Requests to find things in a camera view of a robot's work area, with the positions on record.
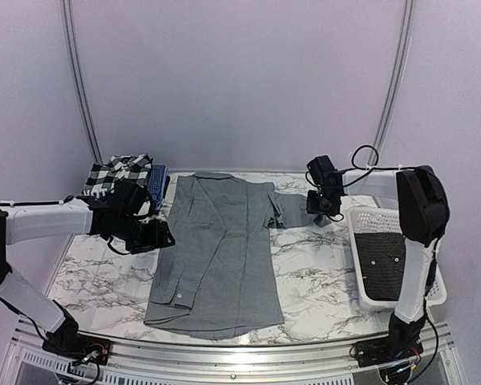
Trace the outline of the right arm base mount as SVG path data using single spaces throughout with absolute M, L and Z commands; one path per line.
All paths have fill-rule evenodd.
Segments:
M 388 335 L 356 342 L 350 356 L 360 367 L 370 367 L 395 361 L 417 358 L 423 352 L 422 340 L 416 334 L 410 338 Z

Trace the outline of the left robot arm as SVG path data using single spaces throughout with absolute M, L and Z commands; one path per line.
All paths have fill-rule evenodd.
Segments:
M 99 235 L 125 244 L 126 254 L 173 246 L 168 224 L 139 214 L 142 202 L 109 197 L 68 197 L 63 201 L 0 201 L 0 301 L 31 318 L 46 331 L 46 343 L 77 357 L 85 339 L 75 319 L 58 303 L 36 290 L 6 260 L 6 249 L 21 241 L 59 235 Z

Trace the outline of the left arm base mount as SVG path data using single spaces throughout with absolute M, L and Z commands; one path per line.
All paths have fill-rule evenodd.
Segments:
M 88 363 L 106 365 L 111 341 L 81 334 L 76 329 L 61 328 L 54 333 L 46 333 L 42 348 L 50 353 L 72 359 L 74 366 Z

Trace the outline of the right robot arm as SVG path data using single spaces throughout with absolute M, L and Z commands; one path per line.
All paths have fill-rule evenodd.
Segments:
M 311 214 L 337 216 L 344 196 L 397 201 L 406 259 L 400 295 L 381 352 L 388 359 L 400 358 L 418 340 L 426 323 L 426 296 L 435 278 L 437 246 L 450 218 L 441 181 L 427 165 L 338 170 L 328 156 L 316 157 L 307 164 L 307 179 L 314 186 L 306 204 Z

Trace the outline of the grey long sleeve shirt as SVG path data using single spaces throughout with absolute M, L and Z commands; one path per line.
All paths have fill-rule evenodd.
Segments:
M 271 229 L 323 227 L 301 194 L 230 174 L 181 176 L 168 215 L 174 246 L 159 253 L 144 324 L 193 338 L 235 338 L 284 323 Z

